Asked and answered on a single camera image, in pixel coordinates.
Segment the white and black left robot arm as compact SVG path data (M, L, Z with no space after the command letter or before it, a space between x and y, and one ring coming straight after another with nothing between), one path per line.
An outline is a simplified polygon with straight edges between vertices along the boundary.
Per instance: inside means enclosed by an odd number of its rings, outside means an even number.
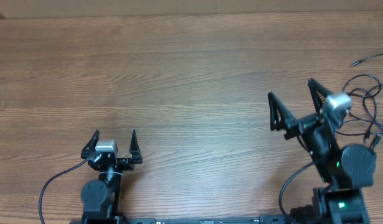
M129 223L119 211L124 171L134 170L143 162L137 143L136 131L132 131L129 146L130 157L118 157L115 140L100 140L99 131L81 150L81 158L94 170L98 178L87 182L81 190L83 202L82 223Z

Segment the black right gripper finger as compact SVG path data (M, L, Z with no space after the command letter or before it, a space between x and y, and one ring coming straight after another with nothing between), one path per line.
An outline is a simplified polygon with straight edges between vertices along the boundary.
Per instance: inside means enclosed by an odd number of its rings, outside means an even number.
M323 85L318 83L315 79L311 78L307 81L307 85L310 90L311 98L315 107L316 112L319 114L323 103L327 96L333 94L332 91L325 88Z
M292 123L295 121L293 114L273 91L269 92L267 96L270 109L270 130L280 131L290 129Z

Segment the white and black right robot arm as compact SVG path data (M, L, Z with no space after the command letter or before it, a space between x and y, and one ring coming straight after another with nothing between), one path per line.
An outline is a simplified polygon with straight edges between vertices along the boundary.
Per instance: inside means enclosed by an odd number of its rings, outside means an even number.
M376 153L362 144L339 147L335 133L344 124L352 102L345 92L333 93L310 79L315 113L297 119L272 91L268 94L270 128L284 130L285 139L298 138L311 162L290 176L282 186L279 198L288 184L301 172L315 166L325 188L315 188L312 203L286 212L280 207L281 223L369 223L362 188L373 185Z

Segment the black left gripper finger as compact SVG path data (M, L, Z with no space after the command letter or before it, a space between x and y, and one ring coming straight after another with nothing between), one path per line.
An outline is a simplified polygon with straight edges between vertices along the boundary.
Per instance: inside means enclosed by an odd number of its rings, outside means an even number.
M143 163L142 154L137 142L137 135L136 130L132 130L132 137L131 137L131 143L129 146L129 153L131 154L131 159L134 164L141 164Z
M88 141L86 146L81 150L80 157L82 159L86 159L93 151L95 151L95 147L98 141L99 141L99 131L96 130L92 138Z

